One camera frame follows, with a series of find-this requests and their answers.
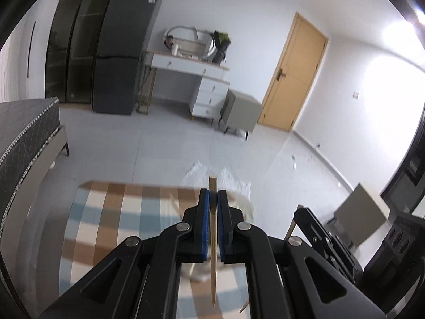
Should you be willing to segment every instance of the gray refrigerator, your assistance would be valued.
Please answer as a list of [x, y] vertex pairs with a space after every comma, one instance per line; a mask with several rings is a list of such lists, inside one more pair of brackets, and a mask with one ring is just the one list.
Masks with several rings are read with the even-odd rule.
[[93, 111], [131, 115], [143, 52], [162, 0], [110, 0], [100, 32], [93, 77]]

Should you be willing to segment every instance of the door frame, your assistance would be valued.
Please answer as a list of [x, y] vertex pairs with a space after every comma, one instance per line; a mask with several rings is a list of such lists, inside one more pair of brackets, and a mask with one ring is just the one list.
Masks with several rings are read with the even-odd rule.
[[[326, 40], [325, 40], [325, 46], [323, 48], [322, 54], [320, 55], [319, 65], [317, 66], [316, 71], [314, 71], [313, 78], [312, 78], [312, 81], [310, 82], [310, 85], [309, 85], [309, 88], [307, 90], [307, 93], [305, 94], [305, 97], [304, 97], [304, 100], [303, 100], [303, 104], [301, 105], [299, 111], [297, 112], [297, 115], [295, 116], [294, 121], [292, 122], [289, 131], [286, 131], [286, 130], [283, 130], [281, 128], [277, 128], [277, 127], [274, 127], [274, 126], [269, 126], [269, 125], [263, 123], [263, 119], [264, 119], [263, 115], [264, 115], [264, 112], [265, 112], [264, 109], [266, 107], [266, 103], [267, 103], [268, 99], [272, 99], [272, 97], [270, 97], [271, 88], [273, 87], [273, 84], [275, 82], [275, 78], [278, 75], [278, 72], [279, 72], [281, 63], [282, 63], [283, 58], [284, 58], [284, 56], [286, 54], [286, 51], [287, 51], [288, 46], [289, 46], [289, 43], [292, 40], [292, 37], [294, 36], [295, 24], [296, 24], [296, 22], [297, 22], [298, 19], [301, 19], [304, 22], [308, 23], [311, 27], [313, 27], [316, 31], [318, 31], [318, 33], [320, 33], [323, 37], [325, 37]], [[300, 13], [295, 12], [294, 20], [292, 21], [292, 25], [291, 25], [290, 31], [288, 33], [288, 37], [286, 38], [285, 45], [283, 46], [282, 53], [280, 54], [280, 58], [279, 58], [278, 63], [276, 65], [275, 72], [273, 73], [273, 76], [271, 77], [271, 80], [270, 80], [270, 83], [269, 83], [269, 87], [267, 88], [266, 94], [264, 95], [264, 98], [263, 98], [263, 102], [262, 102], [263, 109], [261, 110], [261, 115], [258, 118], [258, 121], [257, 121], [258, 124], [261, 124], [262, 126], [267, 126], [269, 128], [278, 129], [280, 131], [291, 132], [293, 130], [293, 126], [294, 126], [295, 122], [297, 121], [297, 119], [298, 119], [298, 117], [300, 115], [300, 112], [304, 108], [305, 100], [307, 99], [307, 97], [310, 94], [310, 91], [311, 91], [312, 86], [313, 86], [313, 82], [316, 79], [317, 72], [318, 72], [320, 66], [322, 65], [323, 57], [324, 57], [325, 52], [326, 52], [326, 49], [328, 47], [328, 42], [329, 42], [329, 38], [326, 35], [324, 35], [323, 32], [321, 32], [311, 22], [309, 22], [306, 18], [304, 18]]]

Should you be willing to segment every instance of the mattress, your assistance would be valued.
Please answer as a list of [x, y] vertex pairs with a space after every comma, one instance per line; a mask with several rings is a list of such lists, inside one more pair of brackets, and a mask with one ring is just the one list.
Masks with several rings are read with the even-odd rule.
[[59, 124], [56, 97], [0, 103], [0, 238], [16, 191]]

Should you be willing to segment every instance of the plaid tablecloth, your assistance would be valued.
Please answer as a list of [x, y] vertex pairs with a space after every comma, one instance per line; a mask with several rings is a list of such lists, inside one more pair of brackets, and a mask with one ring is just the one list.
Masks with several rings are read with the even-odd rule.
[[[152, 187], [108, 182], [79, 186], [71, 206], [60, 260], [59, 293], [62, 295], [128, 236], [142, 240], [159, 235], [178, 223], [180, 215], [199, 199], [199, 189]], [[234, 198], [229, 195], [229, 203]], [[211, 282], [182, 277], [177, 318], [249, 318], [244, 266], [220, 270], [217, 301], [211, 304]]]

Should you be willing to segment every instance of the metal screw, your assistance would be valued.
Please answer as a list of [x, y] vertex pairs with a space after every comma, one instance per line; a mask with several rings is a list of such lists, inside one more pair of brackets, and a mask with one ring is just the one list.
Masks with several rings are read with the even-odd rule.
[[186, 222], [180, 222], [177, 225], [177, 230], [178, 231], [188, 231], [190, 229], [190, 225]]
[[125, 245], [127, 247], [135, 247], [139, 244], [140, 239], [137, 236], [130, 236], [125, 239]]
[[239, 222], [237, 224], [239, 230], [249, 230], [251, 229], [251, 225], [248, 222]]
[[299, 246], [299, 245], [301, 245], [302, 244], [302, 240], [301, 240], [301, 238], [299, 238], [298, 236], [291, 236], [289, 239], [288, 239], [288, 242], [289, 242], [289, 244], [291, 245], [291, 246]]

